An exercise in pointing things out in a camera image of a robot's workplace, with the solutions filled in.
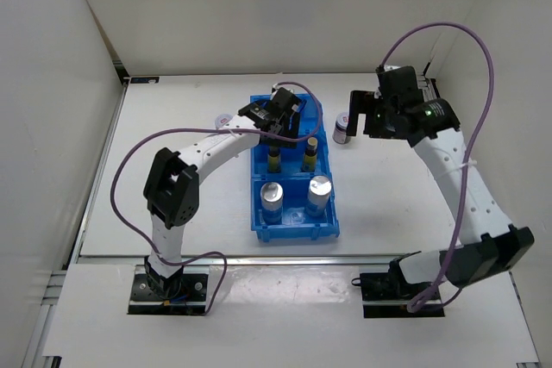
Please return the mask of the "yellow small bottle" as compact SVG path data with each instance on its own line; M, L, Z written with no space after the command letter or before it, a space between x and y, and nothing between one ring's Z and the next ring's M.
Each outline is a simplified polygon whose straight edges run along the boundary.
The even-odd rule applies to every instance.
M279 147L268 148L267 171L271 173L281 172L281 152Z
M302 172L314 172L316 170L317 146L318 140L316 137L310 137L306 141L303 162L301 166Z

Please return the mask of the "silver-lid shaker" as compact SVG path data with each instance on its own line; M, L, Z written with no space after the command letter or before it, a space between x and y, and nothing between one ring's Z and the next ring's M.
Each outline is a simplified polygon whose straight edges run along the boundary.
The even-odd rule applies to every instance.
M308 215L318 217L323 215L332 191L331 180L324 175L313 177L308 186L305 211Z
M267 182L260 188L261 211L264 222L274 224L281 220L284 191L276 182Z

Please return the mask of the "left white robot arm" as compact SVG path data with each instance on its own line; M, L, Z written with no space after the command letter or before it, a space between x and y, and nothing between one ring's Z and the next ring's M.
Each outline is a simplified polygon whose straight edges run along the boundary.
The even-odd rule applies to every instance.
M159 150L147 177L144 197L154 246L145 261L150 288L162 299L181 287L181 246L185 224L198 212L199 186L218 167L263 141L291 146L298 138L302 100L279 87L267 100L253 102L209 134L179 151Z

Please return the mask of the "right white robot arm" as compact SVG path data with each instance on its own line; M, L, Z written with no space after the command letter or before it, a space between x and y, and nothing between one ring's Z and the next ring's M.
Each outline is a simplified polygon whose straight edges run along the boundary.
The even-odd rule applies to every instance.
M527 227L516 227L496 203L468 153L450 104L442 98L425 99L410 66L378 70L377 76L377 91L351 91L347 134L357 134L363 115L365 135L407 141L455 218L451 247L394 259L379 287L405 299L435 281L461 289L509 271L533 246L534 235Z

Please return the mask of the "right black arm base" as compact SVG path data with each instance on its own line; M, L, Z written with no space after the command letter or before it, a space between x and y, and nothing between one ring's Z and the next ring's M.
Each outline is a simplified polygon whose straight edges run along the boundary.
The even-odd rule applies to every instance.
M406 319L444 317L441 308L440 293L431 299L416 313L407 310L407 303L421 293L430 283L410 285L402 293L394 289L385 272L364 272L351 280L355 288L361 290L363 317L365 319Z

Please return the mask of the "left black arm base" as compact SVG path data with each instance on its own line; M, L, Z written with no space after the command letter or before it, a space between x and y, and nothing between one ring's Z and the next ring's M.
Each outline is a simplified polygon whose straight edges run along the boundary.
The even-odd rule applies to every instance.
M135 268L129 294L129 315L202 316L207 305L209 268L184 270L180 280L167 293L152 288L142 266Z

